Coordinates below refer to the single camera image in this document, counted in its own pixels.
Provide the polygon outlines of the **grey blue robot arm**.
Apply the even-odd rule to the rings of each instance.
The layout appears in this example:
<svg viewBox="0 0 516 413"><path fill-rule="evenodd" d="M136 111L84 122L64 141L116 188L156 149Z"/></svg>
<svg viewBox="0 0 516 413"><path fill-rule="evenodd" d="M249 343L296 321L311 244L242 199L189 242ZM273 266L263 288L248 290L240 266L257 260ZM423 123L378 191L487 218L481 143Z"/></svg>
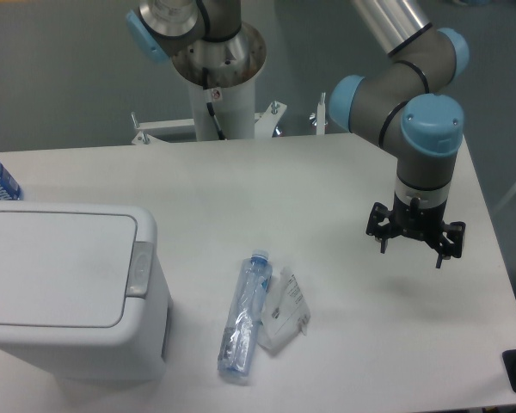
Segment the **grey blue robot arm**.
<svg viewBox="0 0 516 413"><path fill-rule="evenodd" d="M330 119L397 160L392 206L376 203L366 233L426 243L440 260L458 258L465 225L445 206L463 142L464 111L441 90L466 68L463 36L435 28L415 1L358 1L360 17L390 58L378 77L344 77L332 91ZM254 82L266 60L261 34L238 1L142 1L126 15L140 50L171 61L191 92L197 138L257 136Z"/></svg>

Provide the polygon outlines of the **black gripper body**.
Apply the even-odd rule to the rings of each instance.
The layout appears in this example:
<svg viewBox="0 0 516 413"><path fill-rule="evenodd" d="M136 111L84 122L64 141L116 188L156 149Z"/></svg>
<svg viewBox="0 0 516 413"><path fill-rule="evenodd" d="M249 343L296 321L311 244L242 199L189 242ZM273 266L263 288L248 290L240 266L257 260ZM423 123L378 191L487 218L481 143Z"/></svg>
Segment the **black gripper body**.
<svg viewBox="0 0 516 413"><path fill-rule="evenodd" d="M442 236L447 193L416 192L398 189L389 215L387 238L407 237L423 242L438 242Z"/></svg>

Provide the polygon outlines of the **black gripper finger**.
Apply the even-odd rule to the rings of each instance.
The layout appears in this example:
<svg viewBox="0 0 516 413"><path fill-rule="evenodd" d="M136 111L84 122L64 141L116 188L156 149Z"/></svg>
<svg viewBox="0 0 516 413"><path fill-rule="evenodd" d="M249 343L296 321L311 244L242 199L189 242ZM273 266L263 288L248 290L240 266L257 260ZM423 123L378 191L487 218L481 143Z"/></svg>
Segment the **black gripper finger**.
<svg viewBox="0 0 516 413"><path fill-rule="evenodd" d="M465 230L466 224L463 221L441 223L436 244L433 247L438 253L436 268L441 268L444 260L462 257Z"/></svg>
<svg viewBox="0 0 516 413"><path fill-rule="evenodd" d="M365 233L380 243L380 252L385 253L388 241L398 236L395 212L380 202L375 202L367 221Z"/></svg>

